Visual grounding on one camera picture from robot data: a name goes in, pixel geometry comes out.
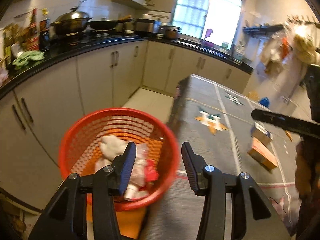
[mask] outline wok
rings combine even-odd
[[[100,21],[88,21],[88,25],[94,30],[111,30],[115,28],[119,23],[130,22],[131,20],[132,18],[130,15],[117,21],[106,20],[106,18],[101,18]]]
[[[54,32],[57,35],[66,35],[70,33],[78,33],[85,30],[87,22],[91,19],[86,12],[77,11],[81,3],[78,6],[71,8],[71,12],[60,15],[51,25],[54,27]]]

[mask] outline red plastic basket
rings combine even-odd
[[[160,199],[175,178],[179,163],[178,145],[172,131],[160,120],[130,108],[96,111],[77,121],[66,132],[59,154],[63,179],[72,172],[80,176],[94,173],[94,164],[102,156],[101,137],[106,135],[116,135],[137,144],[147,143],[148,159],[156,161],[159,173],[149,196],[136,201],[115,202],[116,211],[145,207]],[[92,204],[90,194],[87,202]]]

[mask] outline frying pan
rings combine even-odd
[[[119,23],[130,22],[131,20],[131,15],[129,15],[117,21],[106,20],[106,18],[101,18],[100,21],[88,21],[88,24],[94,30],[111,30],[115,28]]]

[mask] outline towel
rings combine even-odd
[[[16,58],[12,64],[15,65],[15,70],[21,69],[22,67],[29,64],[30,60],[39,61],[44,59],[44,52],[37,50],[28,50],[23,52],[18,58]]]

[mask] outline orange item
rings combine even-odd
[[[147,143],[147,159],[153,160],[159,179],[150,188],[150,195],[135,201],[115,202],[116,211],[146,207],[159,200],[175,179],[179,150],[172,131],[155,117],[129,108],[108,108],[93,112],[77,121],[65,134],[59,153],[63,179],[70,173],[80,176],[94,173],[94,164],[101,157],[101,137],[116,135],[137,144]],[[87,197],[92,204],[92,196]]]
[[[138,239],[147,208],[142,207],[132,211],[116,212],[120,234]],[[87,220],[92,222],[92,206],[87,205]]]
[[[285,59],[285,57],[289,54],[289,43],[286,37],[282,38],[282,53],[281,58]]]
[[[255,137],[252,138],[252,146],[248,154],[270,170],[278,167],[276,157]]]

